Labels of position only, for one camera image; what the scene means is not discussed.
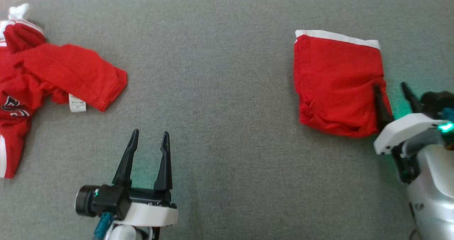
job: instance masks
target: camera lens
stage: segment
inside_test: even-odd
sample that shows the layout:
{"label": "camera lens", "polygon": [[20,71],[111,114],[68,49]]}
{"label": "camera lens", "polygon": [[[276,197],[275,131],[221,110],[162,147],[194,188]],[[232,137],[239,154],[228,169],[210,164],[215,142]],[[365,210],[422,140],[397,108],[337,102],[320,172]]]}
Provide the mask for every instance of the camera lens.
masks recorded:
{"label": "camera lens", "polygon": [[93,198],[99,186],[85,185],[77,193],[74,202],[76,213],[80,216],[94,217],[96,213],[92,209]]}

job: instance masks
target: white clothing tag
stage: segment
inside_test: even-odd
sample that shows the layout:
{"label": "white clothing tag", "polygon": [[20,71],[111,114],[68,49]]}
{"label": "white clothing tag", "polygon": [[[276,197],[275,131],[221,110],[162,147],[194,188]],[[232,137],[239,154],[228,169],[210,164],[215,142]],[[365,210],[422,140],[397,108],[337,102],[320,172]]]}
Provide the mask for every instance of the white clothing tag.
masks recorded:
{"label": "white clothing tag", "polygon": [[81,112],[87,110],[87,104],[70,94],[70,110],[71,112]]}

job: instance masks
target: blue cable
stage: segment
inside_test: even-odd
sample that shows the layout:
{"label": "blue cable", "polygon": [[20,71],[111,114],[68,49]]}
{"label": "blue cable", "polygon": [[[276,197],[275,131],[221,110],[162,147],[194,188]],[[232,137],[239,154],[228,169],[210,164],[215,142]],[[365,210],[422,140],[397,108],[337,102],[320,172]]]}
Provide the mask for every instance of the blue cable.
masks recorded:
{"label": "blue cable", "polygon": [[112,213],[104,212],[99,220],[96,230],[94,230],[93,240],[104,240],[107,230],[109,230],[112,222],[114,221],[114,216]]}
{"label": "blue cable", "polygon": [[444,108],[441,111],[441,118],[450,122],[454,122],[454,110],[451,108]]}

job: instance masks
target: red garment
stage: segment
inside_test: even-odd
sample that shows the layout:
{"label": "red garment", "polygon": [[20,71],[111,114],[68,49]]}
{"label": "red garment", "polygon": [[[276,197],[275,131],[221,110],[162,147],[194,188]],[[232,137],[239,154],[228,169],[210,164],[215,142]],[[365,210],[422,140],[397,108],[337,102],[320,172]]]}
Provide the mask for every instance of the red garment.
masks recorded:
{"label": "red garment", "polygon": [[126,72],[94,51],[45,43],[36,25],[10,21],[0,40],[0,177],[13,178],[31,117],[47,96],[68,103],[68,94],[100,111],[126,86]]}
{"label": "red garment", "polygon": [[365,137],[377,133],[375,83],[391,111],[378,41],[297,30],[294,48],[300,122],[334,135]]}

